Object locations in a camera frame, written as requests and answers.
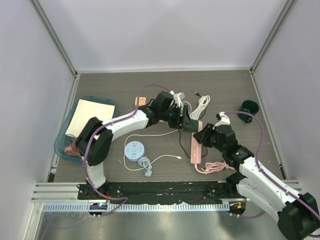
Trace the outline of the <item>dark green cube socket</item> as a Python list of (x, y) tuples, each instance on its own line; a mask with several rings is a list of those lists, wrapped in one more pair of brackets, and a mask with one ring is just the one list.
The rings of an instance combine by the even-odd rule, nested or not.
[(199, 131), (199, 121), (195, 120), (195, 119), (192, 119), (191, 123), (192, 123), (192, 126), (193, 126), (192, 132), (193, 133), (197, 133)]

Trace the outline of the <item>pink power strip with cable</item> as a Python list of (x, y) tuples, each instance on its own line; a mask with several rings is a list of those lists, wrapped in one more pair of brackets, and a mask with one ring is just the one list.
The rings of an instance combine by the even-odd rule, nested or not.
[(225, 161), (207, 162), (204, 165), (204, 168), (198, 169), (198, 165), (200, 165), (202, 161), (202, 146), (194, 138), (195, 134), (195, 132), (191, 134), (190, 163), (194, 165), (194, 168), (198, 173), (208, 175), (222, 170), (234, 170), (234, 168), (229, 166)]

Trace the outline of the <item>white power strip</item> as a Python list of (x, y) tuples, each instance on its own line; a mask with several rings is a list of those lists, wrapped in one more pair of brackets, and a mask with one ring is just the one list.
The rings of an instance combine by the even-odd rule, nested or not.
[(187, 106), (187, 107), (188, 107), (187, 112), (188, 112), (188, 114), (190, 115), (190, 113), (192, 112), (192, 106), (191, 106), (191, 104), (190, 104), (188, 101), (183, 101), (182, 103), (183, 103), (184, 106)]

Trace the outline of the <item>round blue power socket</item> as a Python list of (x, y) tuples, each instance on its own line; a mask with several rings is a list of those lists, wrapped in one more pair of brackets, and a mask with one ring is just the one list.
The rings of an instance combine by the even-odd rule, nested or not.
[(124, 156), (131, 162), (136, 162), (142, 170), (144, 176), (150, 177), (152, 175), (152, 164), (150, 159), (145, 155), (145, 147), (139, 141), (131, 141), (124, 147)]

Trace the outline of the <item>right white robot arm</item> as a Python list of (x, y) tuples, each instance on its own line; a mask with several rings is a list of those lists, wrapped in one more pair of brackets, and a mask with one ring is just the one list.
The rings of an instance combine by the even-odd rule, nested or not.
[(320, 214), (316, 199), (301, 194), (266, 169), (256, 156), (240, 145), (230, 125), (205, 128), (193, 136), (207, 148), (215, 148), (225, 162), (236, 170), (227, 178), (226, 193), (250, 199), (277, 223), (288, 240), (303, 240), (320, 228)]

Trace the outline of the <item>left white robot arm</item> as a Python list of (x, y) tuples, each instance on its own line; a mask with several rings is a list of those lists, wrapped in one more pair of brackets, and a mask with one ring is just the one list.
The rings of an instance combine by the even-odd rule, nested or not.
[(160, 121), (168, 123), (171, 129), (195, 133), (199, 129), (198, 121), (189, 115), (188, 106), (178, 103), (178, 95), (172, 91), (162, 91), (150, 103), (137, 107), (133, 112), (108, 119), (88, 120), (73, 146), (83, 157), (86, 181), (91, 186), (89, 194), (100, 200), (107, 192), (104, 185), (103, 161), (107, 158), (112, 141), (135, 130), (142, 130)]

